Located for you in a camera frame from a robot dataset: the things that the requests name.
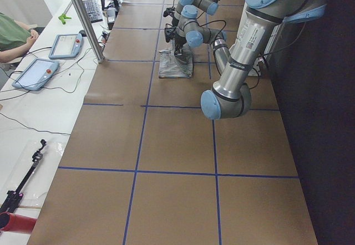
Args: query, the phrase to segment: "person's arm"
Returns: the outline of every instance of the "person's arm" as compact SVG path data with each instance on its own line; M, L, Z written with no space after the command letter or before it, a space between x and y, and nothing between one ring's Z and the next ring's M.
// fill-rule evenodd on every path
M30 26L28 26L27 24L23 23L23 22L19 22L19 21L15 21L17 23L17 25L19 25L20 27L22 27L25 30L29 30ZM33 36L34 39L37 39L39 34L37 33L36 30L31 30L31 36Z
M25 55L25 53L29 51L29 49L31 48L31 46L34 44L35 41L36 41L35 38L28 37L26 44L10 50L0 51L0 63L6 63L15 58Z

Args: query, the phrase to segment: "green clip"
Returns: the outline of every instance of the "green clip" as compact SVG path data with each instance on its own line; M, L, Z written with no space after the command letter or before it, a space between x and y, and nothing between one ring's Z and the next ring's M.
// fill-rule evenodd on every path
M71 19L71 17L67 17L64 13L58 17L58 19L65 24L65 19Z

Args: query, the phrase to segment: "brown floor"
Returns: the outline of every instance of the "brown floor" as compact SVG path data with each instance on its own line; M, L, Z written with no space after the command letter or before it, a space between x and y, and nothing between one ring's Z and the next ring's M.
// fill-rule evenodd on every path
M126 2L28 244L317 244L270 81L245 116L208 120L207 46L191 79L158 79L173 0ZM200 23L225 19L233 44L243 2Z

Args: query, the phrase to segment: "device screen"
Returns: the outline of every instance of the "device screen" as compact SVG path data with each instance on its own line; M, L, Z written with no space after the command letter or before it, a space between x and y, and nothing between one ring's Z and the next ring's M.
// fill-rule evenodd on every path
M61 35L55 46L53 55L71 55L77 35Z
M36 85L52 64L53 62L50 61L36 60L31 67L27 69L26 73L21 76L18 82L21 86Z

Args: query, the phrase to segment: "metal pole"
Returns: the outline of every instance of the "metal pole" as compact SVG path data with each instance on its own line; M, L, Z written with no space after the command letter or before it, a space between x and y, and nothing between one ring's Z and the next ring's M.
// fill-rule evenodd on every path
M82 0L72 0L73 6L75 10L77 11L77 14L79 16L79 19L84 27L84 30L87 34L87 37L89 39L89 43L94 51L94 54L98 60L99 63L101 63L104 60L104 55L102 53L102 49L97 41L93 26L91 25L90 19L87 15L87 12L84 7L84 3Z

